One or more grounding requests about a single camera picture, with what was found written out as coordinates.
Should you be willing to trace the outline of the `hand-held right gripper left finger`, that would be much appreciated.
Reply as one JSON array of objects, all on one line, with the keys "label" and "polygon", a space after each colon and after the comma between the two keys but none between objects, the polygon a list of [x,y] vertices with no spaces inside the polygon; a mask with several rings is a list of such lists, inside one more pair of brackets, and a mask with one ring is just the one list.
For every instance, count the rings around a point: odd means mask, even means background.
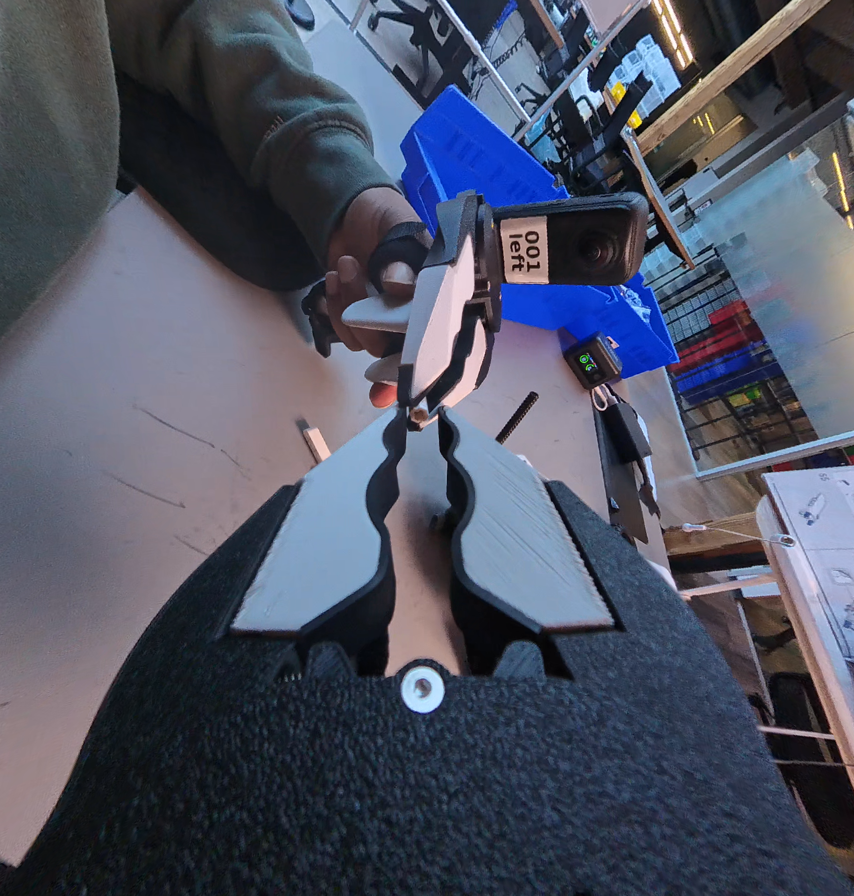
[{"label": "hand-held right gripper left finger", "polygon": [[395,610],[386,517],[406,439],[405,412],[390,410],[298,482],[232,634],[335,642],[350,656],[386,638]]}]

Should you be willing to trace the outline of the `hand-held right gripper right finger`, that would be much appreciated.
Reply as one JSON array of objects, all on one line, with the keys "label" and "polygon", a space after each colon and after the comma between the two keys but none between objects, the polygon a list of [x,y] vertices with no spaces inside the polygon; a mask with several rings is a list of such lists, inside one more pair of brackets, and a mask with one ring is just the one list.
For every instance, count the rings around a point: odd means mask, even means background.
[{"label": "hand-held right gripper right finger", "polygon": [[453,410],[439,412],[438,435],[454,518],[451,606],[466,653],[614,630],[549,481]]}]

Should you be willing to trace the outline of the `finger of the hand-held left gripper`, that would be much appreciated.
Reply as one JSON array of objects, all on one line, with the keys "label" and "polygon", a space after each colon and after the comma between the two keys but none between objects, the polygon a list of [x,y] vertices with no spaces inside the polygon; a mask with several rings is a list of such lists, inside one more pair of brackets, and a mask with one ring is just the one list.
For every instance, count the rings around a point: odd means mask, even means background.
[{"label": "finger of the hand-held left gripper", "polygon": [[410,305],[398,377],[398,403],[411,421],[431,421],[478,386],[480,314],[466,312],[474,293],[474,252],[424,267]]}]

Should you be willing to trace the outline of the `white brick-built truck model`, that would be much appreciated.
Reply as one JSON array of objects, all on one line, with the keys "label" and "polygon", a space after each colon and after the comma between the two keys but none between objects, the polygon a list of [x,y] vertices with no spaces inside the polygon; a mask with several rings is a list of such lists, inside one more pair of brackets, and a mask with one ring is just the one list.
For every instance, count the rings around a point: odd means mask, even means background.
[{"label": "white brick-built truck model", "polygon": [[526,415],[530,412],[531,409],[533,409],[534,405],[538,401],[538,398],[539,394],[536,391],[530,391],[526,395],[526,397],[521,401],[514,413],[496,435],[496,442],[505,443],[510,438],[511,434],[522,424],[522,421],[525,419]]}]

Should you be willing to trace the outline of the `instruction booklet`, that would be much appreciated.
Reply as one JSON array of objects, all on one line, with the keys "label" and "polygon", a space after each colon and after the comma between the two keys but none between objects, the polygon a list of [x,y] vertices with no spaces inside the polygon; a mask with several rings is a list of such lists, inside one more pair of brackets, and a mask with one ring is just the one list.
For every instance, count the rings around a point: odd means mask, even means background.
[{"label": "instruction booklet", "polygon": [[785,555],[797,580],[798,607],[812,644],[836,682],[854,688],[854,466],[764,476],[783,531],[796,545]]}]

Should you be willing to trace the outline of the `person's left forearm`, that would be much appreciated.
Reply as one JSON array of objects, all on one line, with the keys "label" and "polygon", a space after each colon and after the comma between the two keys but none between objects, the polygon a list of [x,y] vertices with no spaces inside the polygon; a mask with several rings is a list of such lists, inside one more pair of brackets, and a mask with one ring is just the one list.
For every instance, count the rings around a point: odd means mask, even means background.
[{"label": "person's left forearm", "polygon": [[174,98],[246,183],[287,213],[328,269],[362,192],[395,183],[353,97],[315,73],[281,2],[106,2],[116,74]]}]

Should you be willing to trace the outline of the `black desk mat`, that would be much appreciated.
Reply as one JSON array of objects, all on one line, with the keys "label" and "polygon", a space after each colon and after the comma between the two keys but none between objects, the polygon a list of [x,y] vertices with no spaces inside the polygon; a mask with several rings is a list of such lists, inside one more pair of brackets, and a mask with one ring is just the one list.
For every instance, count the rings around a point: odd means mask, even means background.
[{"label": "black desk mat", "polygon": [[600,412],[610,404],[622,401],[615,394],[593,398],[593,420],[600,457],[600,468],[607,514],[612,527],[632,544],[649,544],[647,519],[660,519],[661,510],[656,498],[656,484],[652,457],[648,466],[652,469],[652,483],[643,481],[637,465],[622,464],[615,452],[612,440],[601,419]]}]

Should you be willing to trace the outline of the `grey desk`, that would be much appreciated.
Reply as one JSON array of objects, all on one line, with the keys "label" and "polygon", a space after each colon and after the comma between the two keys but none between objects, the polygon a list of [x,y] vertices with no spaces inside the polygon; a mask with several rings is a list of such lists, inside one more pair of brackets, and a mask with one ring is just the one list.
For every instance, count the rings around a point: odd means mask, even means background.
[{"label": "grey desk", "polygon": [[142,191],[0,344],[0,859],[18,865],[162,605],[377,417],[368,360],[308,342]]}]

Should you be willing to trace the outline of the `person's left hand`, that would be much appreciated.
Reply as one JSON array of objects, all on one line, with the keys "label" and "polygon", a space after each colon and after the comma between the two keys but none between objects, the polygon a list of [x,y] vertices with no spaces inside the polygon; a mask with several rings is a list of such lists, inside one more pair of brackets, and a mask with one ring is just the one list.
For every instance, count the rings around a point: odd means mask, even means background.
[{"label": "person's left hand", "polygon": [[325,309],[336,334],[351,351],[366,351],[374,357],[387,352],[387,332],[350,328],[343,323],[343,312],[367,296],[367,262],[381,239],[391,228],[419,220],[396,190],[375,187],[352,201],[334,230],[327,250]]}]

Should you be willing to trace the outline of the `black device green display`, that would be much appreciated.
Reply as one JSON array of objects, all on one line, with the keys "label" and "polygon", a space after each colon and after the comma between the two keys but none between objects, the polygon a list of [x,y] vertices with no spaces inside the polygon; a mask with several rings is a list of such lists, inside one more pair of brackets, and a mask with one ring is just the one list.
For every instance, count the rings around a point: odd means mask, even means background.
[{"label": "black device green display", "polygon": [[586,391],[617,382],[622,377],[621,358],[611,340],[600,331],[571,344],[562,356]]}]

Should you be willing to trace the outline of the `black power adapter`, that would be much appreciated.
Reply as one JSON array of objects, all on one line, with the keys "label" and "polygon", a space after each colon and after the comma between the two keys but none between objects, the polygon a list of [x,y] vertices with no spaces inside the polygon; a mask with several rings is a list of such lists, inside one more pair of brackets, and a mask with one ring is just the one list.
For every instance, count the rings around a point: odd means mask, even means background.
[{"label": "black power adapter", "polygon": [[643,481],[652,483],[648,461],[653,455],[642,420],[627,402],[618,401],[600,412],[605,429],[622,464],[637,465]]}]

